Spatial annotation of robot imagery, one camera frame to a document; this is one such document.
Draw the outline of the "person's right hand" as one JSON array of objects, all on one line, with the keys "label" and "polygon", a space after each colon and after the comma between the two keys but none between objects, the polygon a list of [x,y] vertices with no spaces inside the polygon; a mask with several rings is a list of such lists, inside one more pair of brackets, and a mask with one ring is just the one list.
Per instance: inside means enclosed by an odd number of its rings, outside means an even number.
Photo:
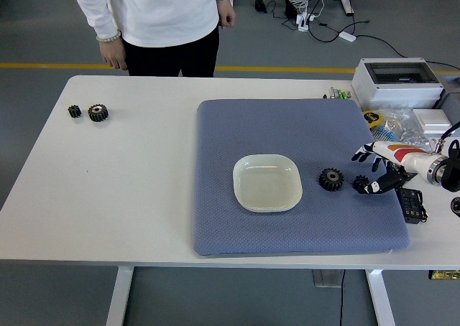
[{"label": "person's right hand", "polygon": [[99,48],[106,64],[117,70],[128,70],[124,43],[121,37],[108,42],[99,42]]}]

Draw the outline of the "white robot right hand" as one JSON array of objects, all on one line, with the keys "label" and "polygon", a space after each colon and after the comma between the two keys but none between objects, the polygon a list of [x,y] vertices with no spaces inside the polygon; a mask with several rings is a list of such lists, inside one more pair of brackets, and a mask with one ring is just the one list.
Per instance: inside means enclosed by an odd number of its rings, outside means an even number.
[{"label": "white robot right hand", "polygon": [[423,149],[393,141],[365,144],[356,151],[351,160],[364,162],[371,154],[376,155],[372,171],[376,172],[380,162],[383,162],[387,172],[367,185],[356,182],[354,189],[359,194],[382,194],[402,187],[417,174],[427,176],[431,164],[436,160]]}]

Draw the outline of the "person's left hand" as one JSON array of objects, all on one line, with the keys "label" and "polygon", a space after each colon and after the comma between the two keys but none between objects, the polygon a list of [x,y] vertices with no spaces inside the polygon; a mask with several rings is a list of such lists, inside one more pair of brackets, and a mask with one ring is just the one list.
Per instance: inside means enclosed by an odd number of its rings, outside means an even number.
[{"label": "person's left hand", "polygon": [[236,12],[230,0],[217,0],[217,8],[221,27],[232,28],[236,23]]}]

